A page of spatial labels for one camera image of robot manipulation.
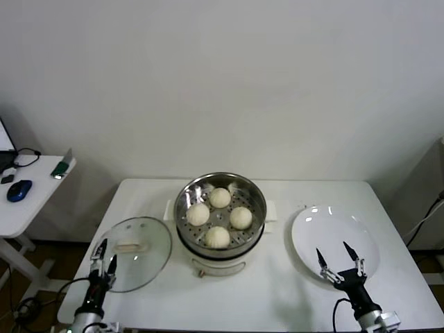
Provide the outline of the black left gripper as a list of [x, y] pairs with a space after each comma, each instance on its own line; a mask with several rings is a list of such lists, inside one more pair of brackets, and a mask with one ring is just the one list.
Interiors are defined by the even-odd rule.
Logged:
[[92, 308], [103, 306], [106, 293], [112, 289], [116, 280], [117, 255], [110, 258], [107, 271], [103, 273], [103, 259], [108, 246], [108, 239], [98, 242], [90, 257], [89, 288], [87, 290], [88, 305]]

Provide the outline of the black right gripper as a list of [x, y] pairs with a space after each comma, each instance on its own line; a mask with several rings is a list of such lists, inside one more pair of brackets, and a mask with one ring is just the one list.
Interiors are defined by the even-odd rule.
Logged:
[[347, 294], [354, 315], [365, 315], [372, 311], [380, 311], [381, 307], [373, 302], [364, 286], [367, 279], [365, 259], [358, 256], [355, 249], [347, 242], [343, 241], [343, 245], [351, 260], [355, 263], [355, 267], [337, 273], [329, 268], [325, 258], [317, 248], [316, 254], [321, 267], [321, 277], [331, 282], [335, 289]]

